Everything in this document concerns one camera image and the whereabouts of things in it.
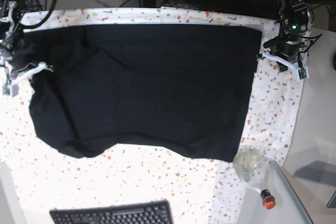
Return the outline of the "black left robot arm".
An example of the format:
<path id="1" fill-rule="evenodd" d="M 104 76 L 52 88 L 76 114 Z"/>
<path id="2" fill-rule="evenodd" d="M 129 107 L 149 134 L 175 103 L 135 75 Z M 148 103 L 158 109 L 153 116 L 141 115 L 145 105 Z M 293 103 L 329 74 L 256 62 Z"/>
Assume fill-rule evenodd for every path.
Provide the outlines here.
<path id="1" fill-rule="evenodd" d="M 305 51 L 305 43 L 314 40 L 309 36 L 310 13 L 305 0 L 277 0 L 279 34 L 264 43 L 270 54 L 284 60 L 296 61 L 300 51 Z"/>

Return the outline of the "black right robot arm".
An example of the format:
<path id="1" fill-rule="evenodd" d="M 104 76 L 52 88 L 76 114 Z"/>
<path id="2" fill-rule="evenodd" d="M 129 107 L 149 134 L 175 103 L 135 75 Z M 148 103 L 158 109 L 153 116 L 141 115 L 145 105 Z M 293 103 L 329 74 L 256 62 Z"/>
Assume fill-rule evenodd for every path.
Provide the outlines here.
<path id="1" fill-rule="evenodd" d="M 24 15 L 34 8 L 33 1 L 36 1 L 39 10 L 43 9 L 39 0 L 1 0 L 1 58 L 10 64 L 15 73 L 38 65 L 37 61 L 31 58 L 35 53 L 34 48 L 24 42 L 23 30 L 36 29 L 44 24 L 57 2 L 51 1 L 48 13 L 40 22 L 24 25 L 21 21 Z"/>

